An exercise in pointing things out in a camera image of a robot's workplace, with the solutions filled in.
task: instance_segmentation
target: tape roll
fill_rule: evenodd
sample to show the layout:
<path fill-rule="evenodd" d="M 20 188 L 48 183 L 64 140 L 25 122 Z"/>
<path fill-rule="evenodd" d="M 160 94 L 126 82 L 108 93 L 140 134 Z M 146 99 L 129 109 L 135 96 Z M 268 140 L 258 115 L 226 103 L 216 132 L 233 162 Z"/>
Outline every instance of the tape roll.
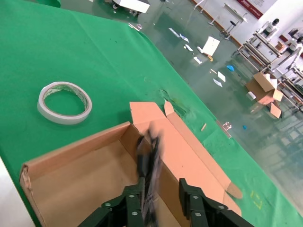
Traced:
<path fill-rule="evenodd" d="M 45 105 L 45 98 L 55 92 L 66 90 L 78 96 L 84 104 L 84 112 L 79 115 L 63 115 L 56 113 Z M 92 109 L 92 102 L 88 94 L 79 86 L 69 82 L 54 82 L 44 87 L 39 95 L 38 111 L 48 120 L 58 124 L 78 124 L 84 121 Z"/>

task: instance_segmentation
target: cardboard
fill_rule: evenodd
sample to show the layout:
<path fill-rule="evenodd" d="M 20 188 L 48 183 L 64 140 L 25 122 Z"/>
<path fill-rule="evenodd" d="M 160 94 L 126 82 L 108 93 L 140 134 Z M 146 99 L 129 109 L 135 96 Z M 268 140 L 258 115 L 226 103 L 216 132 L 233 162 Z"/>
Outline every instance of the cardboard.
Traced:
<path fill-rule="evenodd" d="M 126 122 L 24 163 L 20 185 L 41 225 L 76 227 L 102 203 L 121 195 L 125 186 L 136 184 L 140 136 Z M 178 180 L 165 165 L 159 182 L 160 226 L 189 227 Z"/>
<path fill-rule="evenodd" d="M 206 196 L 241 215 L 227 194 L 242 197 L 191 131 L 165 104 L 130 103 L 134 125 L 126 122 L 22 165 L 20 185 L 43 227 L 76 227 L 102 203 L 137 183 L 136 146 L 152 122 L 162 133 L 159 177 L 160 226 L 189 227 L 179 201 L 178 180 L 201 187 Z"/>
<path fill-rule="evenodd" d="M 162 160 L 176 179 L 186 178 L 189 185 L 202 188 L 207 197 L 241 215 L 240 208 L 227 194 L 241 198 L 241 191 L 169 105 L 165 103 L 165 117 L 156 103 L 130 103 L 134 125 L 144 134 L 152 122 L 153 130 L 161 133 Z"/>
<path fill-rule="evenodd" d="M 256 101 L 262 105 L 282 100 L 283 93 L 275 89 L 262 73 L 255 74 L 245 86 L 256 96 Z"/>
<path fill-rule="evenodd" d="M 270 113 L 274 115 L 276 118 L 280 118 L 281 109 L 277 101 L 274 101 L 270 104 Z"/>

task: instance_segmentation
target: shiny floor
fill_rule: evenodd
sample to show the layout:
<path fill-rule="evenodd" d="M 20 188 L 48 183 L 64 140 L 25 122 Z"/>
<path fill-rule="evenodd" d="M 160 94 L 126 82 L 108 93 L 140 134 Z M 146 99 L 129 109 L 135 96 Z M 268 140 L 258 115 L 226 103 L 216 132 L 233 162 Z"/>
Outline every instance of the shiny floor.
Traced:
<path fill-rule="evenodd" d="M 240 56 L 232 57 L 237 47 L 219 36 L 219 30 L 208 25 L 209 19 L 188 0 L 149 1 L 148 12 L 134 17 L 126 9 L 114 10 L 104 0 L 61 0 L 61 8 L 98 17 L 142 25 L 142 31 L 154 42 L 172 67 L 188 83 L 221 122 L 230 122 L 230 134 L 254 158 L 285 196 L 303 214 L 303 114 L 296 112 L 283 98 L 283 116 L 275 119 L 266 107 L 260 109 L 247 97 L 244 87 L 256 71 Z M 169 28 L 189 39 L 189 45 L 203 46 L 208 36 L 220 40 L 213 62 L 200 55 L 203 62 L 193 60 L 192 52 L 183 48 Z M 234 72 L 226 66 L 232 65 Z M 226 77 L 223 87 L 213 81 L 212 70 Z"/>

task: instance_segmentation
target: open cardboard box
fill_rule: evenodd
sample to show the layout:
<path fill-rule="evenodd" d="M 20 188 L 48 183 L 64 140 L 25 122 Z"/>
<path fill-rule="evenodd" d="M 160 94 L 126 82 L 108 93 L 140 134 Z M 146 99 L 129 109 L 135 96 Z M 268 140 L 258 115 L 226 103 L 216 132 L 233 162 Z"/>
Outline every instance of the open cardboard box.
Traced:
<path fill-rule="evenodd" d="M 230 193 L 241 191 L 165 103 L 130 103 L 134 124 L 104 130 L 22 165 L 20 184 L 44 227 L 76 227 L 102 203 L 137 183 L 136 145 L 152 122 L 161 131 L 163 168 L 159 178 L 160 226 L 189 227 L 178 198 L 178 180 L 241 215 Z"/>
<path fill-rule="evenodd" d="M 245 86 L 256 96 L 256 101 L 262 105 L 282 100 L 283 93 L 275 89 L 261 72 L 255 74 Z"/>

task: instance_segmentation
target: green cloth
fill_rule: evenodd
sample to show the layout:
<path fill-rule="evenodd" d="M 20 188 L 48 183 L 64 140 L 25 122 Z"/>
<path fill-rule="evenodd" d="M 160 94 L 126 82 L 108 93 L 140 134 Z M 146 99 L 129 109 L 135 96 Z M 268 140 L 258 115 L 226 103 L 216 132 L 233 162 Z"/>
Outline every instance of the green cloth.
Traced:
<path fill-rule="evenodd" d="M 242 190 L 243 199 L 235 201 L 247 221 L 256 227 L 302 226 L 300 214 L 245 150 L 225 136 L 144 34 L 113 20 L 19 0 L 0 2 L 0 28 L 0 155 L 36 224 L 18 183 L 23 162 L 131 121 L 130 101 L 163 108 L 167 99 Z M 88 93 L 93 108 L 84 122 L 59 125 L 37 111 L 40 90 L 54 81 L 74 83 Z M 73 97 L 66 100 L 75 101 L 72 112 L 81 110 Z M 65 112 L 64 101 L 48 105 Z"/>

